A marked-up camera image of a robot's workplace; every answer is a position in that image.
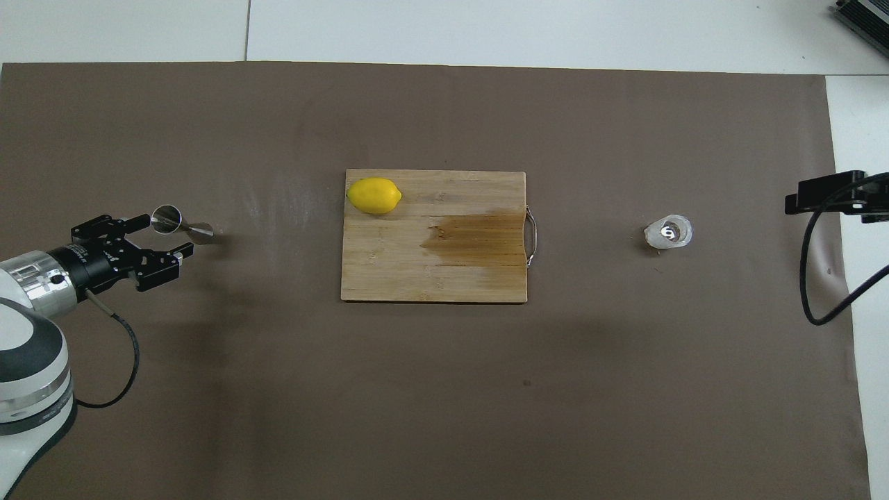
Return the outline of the steel double jigger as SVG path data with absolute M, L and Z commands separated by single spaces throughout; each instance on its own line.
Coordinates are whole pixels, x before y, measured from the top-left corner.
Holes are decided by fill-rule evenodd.
M 208 246 L 214 243 L 215 232 L 210 224 L 205 222 L 188 222 L 180 209 L 173 205 L 162 205 L 153 210 L 150 215 L 150 225 L 157 234 L 167 236 L 174 233 L 184 233 L 188 239 L 197 246 Z

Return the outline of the frosted clear glass cup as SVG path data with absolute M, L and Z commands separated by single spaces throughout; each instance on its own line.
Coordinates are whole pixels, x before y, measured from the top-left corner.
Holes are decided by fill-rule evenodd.
M 658 250 L 687 246 L 693 237 L 692 222 L 683 215 L 667 215 L 644 230 L 647 244 Z

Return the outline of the grey ribbed metal device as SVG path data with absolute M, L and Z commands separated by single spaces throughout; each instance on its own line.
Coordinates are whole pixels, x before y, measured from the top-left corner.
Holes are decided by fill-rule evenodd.
M 855 33 L 889 39 L 889 0 L 836 0 L 833 13 Z

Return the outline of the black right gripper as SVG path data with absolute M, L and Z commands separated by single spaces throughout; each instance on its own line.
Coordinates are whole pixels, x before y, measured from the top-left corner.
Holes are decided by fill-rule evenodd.
M 785 215 L 814 212 L 838 191 L 838 196 L 826 205 L 826 212 L 863 213 L 863 224 L 889 222 L 889 174 L 874 175 L 875 179 L 864 187 L 849 187 L 866 176 L 864 171 L 851 170 L 800 181 L 796 191 L 785 197 Z

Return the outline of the yellow lemon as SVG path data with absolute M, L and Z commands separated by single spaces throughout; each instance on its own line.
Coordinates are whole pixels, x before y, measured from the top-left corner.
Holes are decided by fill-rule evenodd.
M 403 194 L 394 181 L 372 176 L 352 183 L 346 196 L 359 211 L 370 215 L 384 215 L 397 208 Z

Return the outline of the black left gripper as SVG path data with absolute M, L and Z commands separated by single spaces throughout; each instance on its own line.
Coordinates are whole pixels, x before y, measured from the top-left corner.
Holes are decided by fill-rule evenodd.
M 147 292 L 177 279 L 182 262 L 194 254 L 193 243 L 156 251 L 139 250 L 124 239 L 150 224 L 147 213 L 129 219 L 99 215 L 71 228 L 71 240 L 82 242 L 54 248 L 50 256 L 67 273 L 76 292 L 105 292 L 129 278 L 133 270 L 135 288 Z

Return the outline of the brown paper table mat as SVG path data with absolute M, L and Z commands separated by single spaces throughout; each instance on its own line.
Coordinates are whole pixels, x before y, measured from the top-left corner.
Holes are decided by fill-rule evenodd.
M 524 172 L 527 303 L 343 303 L 349 168 Z M 6 65 L 0 259 L 162 203 L 220 236 L 101 295 L 138 379 L 13 499 L 866 500 L 851 315 L 804 319 L 783 209 L 833 170 L 822 76 Z

